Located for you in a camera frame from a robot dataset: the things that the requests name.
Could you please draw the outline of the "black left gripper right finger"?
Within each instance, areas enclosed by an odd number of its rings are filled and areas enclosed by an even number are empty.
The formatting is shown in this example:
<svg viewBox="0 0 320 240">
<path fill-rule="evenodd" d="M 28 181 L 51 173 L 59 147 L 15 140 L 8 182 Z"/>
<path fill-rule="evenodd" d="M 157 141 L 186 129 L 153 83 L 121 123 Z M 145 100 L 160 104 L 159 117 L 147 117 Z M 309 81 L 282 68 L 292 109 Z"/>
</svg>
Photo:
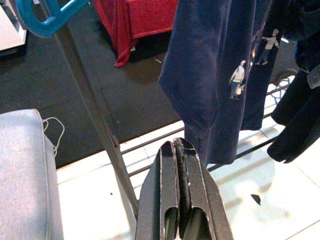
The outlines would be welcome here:
<svg viewBox="0 0 320 240">
<path fill-rule="evenodd" d="M 217 184 L 195 147 L 183 138 L 180 139 L 180 238 L 234 238 Z"/>
</svg>

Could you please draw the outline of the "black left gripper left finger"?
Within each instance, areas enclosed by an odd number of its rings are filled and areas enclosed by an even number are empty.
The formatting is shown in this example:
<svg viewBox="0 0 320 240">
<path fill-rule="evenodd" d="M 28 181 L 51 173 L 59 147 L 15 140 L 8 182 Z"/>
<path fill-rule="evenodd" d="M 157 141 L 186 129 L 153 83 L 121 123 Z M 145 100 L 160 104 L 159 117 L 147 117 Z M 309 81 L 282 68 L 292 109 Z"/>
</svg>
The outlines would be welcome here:
<svg viewBox="0 0 320 240">
<path fill-rule="evenodd" d="M 142 184 L 135 238 L 182 240 L 184 233 L 185 152 L 175 139 L 159 148 Z"/>
</svg>

